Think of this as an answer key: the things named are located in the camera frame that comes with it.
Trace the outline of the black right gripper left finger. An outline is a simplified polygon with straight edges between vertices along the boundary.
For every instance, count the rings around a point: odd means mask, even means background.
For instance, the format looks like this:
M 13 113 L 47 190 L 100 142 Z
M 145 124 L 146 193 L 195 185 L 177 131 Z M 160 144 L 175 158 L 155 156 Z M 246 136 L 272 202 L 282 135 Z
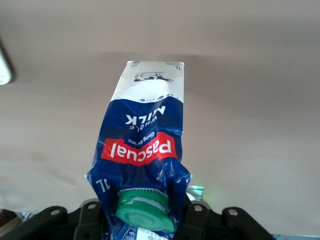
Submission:
M 2 240 L 104 240 L 107 222 L 98 199 L 81 203 L 71 213 L 51 206 L 2 235 Z

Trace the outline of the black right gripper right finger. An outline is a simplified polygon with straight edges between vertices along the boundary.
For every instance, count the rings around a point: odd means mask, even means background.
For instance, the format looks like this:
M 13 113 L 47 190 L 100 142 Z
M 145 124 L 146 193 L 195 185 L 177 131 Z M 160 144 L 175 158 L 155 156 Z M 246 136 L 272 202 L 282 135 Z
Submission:
M 184 209 L 176 240 L 273 240 L 245 210 L 227 207 L 221 214 L 199 202 Z

